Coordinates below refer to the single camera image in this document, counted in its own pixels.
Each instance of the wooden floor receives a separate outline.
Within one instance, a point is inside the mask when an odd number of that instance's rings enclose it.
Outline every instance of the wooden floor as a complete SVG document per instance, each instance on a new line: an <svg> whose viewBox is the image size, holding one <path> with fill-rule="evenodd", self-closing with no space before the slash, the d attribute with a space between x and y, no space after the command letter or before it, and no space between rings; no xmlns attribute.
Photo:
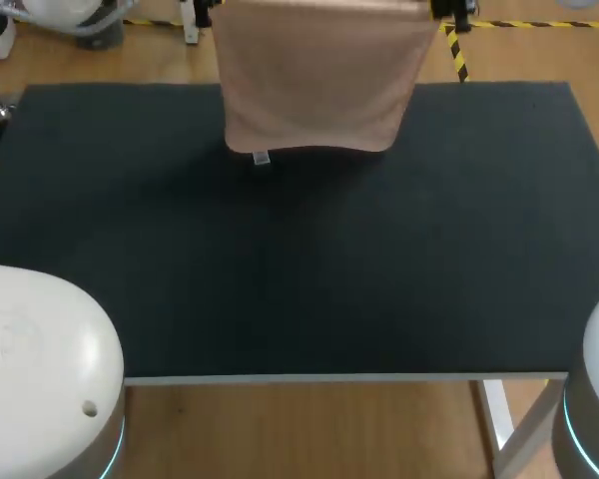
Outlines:
<svg viewBox="0 0 599 479"><path fill-rule="evenodd" d="M161 18L160 5L147 2L144 11ZM552 0L481 4L484 20L599 20L599 6L571 11ZM167 10L172 15L177 7L169 4ZM200 46L187 47L178 30L129 27L123 48L94 53L34 29L19 26L18 31L10 59L0 62L3 93L32 83L218 79L211 33ZM461 36L460 45L472 81L570 82L599 145L599 30L483 29ZM442 34L419 81L457 81ZM506 382L516 420L542 387L541 381ZM129 391L128 401L126 477L132 479L482 479L489 474L466 383L139 388ZM558 477L548 448L522 477Z"/></svg>

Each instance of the white equipment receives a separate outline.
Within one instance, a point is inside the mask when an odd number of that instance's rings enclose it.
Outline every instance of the white equipment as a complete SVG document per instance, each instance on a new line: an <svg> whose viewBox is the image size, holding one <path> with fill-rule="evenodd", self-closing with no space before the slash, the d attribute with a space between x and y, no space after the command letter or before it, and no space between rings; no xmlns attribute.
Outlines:
<svg viewBox="0 0 599 479"><path fill-rule="evenodd" d="M0 479L113 479L124 442L122 348L86 292L0 266Z"/></svg>
<svg viewBox="0 0 599 479"><path fill-rule="evenodd" d="M557 406L552 447L564 479L599 479L599 304Z"/></svg>

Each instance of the table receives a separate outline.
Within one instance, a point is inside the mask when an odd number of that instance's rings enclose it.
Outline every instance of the table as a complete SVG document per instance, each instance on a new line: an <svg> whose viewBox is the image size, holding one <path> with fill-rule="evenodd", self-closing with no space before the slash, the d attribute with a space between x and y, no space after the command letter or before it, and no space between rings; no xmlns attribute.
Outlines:
<svg viewBox="0 0 599 479"><path fill-rule="evenodd" d="M483 381L513 477L599 299L599 152L567 85L420 85L389 151L263 170L223 128L218 86L30 89L0 264L92 294L128 384ZM505 377L554 379L514 433Z"/></svg>

